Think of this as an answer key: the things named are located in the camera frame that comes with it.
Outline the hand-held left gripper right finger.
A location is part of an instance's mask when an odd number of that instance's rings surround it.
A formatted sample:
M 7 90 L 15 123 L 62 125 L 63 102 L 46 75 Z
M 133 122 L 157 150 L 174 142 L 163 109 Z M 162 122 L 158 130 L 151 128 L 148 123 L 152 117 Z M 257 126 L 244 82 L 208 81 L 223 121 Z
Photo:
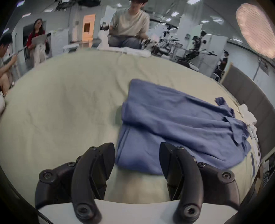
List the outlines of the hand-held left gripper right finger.
M 166 142 L 160 144 L 159 161 L 170 201 L 179 200 L 173 214 L 175 223 L 196 222 L 203 203 L 229 206 L 239 211 L 239 189 L 232 171 L 196 162 L 182 146 Z

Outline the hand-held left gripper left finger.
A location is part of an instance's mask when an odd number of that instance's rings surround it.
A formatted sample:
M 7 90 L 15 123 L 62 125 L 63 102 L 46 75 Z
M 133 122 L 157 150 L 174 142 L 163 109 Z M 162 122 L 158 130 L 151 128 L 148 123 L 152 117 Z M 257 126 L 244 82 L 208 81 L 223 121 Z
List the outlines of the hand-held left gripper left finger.
M 35 191 L 35 208 L 72 203 L 74 214 L 81 223 L 100 223 L 102 215 L 95 199 L 105 199 L 106 182 L 114 164 L 114 144 L 104 143 L 90 147 L 75 162 L 42 170 Z

